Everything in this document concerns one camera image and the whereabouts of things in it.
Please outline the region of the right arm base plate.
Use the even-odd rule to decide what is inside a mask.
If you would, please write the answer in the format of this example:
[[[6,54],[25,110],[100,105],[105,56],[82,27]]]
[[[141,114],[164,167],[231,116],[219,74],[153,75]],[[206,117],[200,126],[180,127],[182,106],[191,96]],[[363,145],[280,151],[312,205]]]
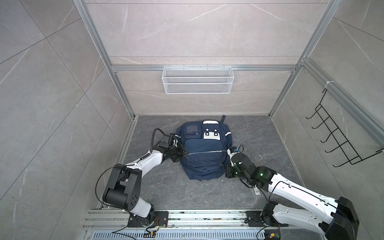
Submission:
[[[288,224],[278,223],[273,217],[265,217],[262,211],[246,211],[245,224],[249,227],[288,227]]]

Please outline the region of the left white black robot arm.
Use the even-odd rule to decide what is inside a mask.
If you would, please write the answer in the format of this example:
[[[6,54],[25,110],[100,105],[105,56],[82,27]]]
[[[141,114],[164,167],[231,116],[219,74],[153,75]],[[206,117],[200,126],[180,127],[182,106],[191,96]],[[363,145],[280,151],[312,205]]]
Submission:
[[[111,173],[102,196],[99,197],[98,193],[95,196],[103,206],[124,210],[148,227],[155,221],[155,209],[140,197],[143,176],[165,160],[178,162],[185,154],[180,137],[156,128],[148,152],[131,163],[110,167]]]

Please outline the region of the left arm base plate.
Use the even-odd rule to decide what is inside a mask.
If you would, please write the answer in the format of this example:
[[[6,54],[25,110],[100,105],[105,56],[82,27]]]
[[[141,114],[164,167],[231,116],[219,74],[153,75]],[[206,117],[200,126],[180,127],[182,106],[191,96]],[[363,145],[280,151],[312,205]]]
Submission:
[[[157,226],[168,225],[169,212],[168,211],[154,211],[150,212],[146,218],[140,216],[130,216],[128,221],[129,228],[148,228]]]

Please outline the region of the clear plastic ruler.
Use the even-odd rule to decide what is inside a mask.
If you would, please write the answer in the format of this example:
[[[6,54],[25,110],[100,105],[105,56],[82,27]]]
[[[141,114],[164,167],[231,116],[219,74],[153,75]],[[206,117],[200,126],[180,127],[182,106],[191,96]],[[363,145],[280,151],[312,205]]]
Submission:
[[[254,194],[256,195],[256,196],[260,196],[261,194],[260,194],[260,191],[259,191],[259,189],[257,188],[257,187],[254,187],[253,188],[253,191],[254,191]]]

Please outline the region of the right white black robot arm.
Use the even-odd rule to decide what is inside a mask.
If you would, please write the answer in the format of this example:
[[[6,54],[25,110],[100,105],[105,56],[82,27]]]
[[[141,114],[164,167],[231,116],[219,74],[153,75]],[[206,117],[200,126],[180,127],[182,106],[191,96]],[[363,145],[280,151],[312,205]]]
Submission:
[[[353,203],[334,199],[298,185],[264,166],[256,166],[236,147],[227,150],[230,164],[226,173],[249,188],[268,192],[260,214],[263,224],[287,224],[310,230],[328,240],[355,240],[360,220]]]

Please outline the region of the navy blue student backpack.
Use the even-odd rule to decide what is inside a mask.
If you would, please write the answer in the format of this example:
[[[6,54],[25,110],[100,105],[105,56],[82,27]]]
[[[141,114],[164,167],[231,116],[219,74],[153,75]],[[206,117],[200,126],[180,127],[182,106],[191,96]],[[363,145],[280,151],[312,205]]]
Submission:
[[[230,163],[228,149],[233,146],[225,118],[188,122],[176,130],[175,137],[185,150],[180,163],[189,179],[208,181],[225,173],[226,165]]]

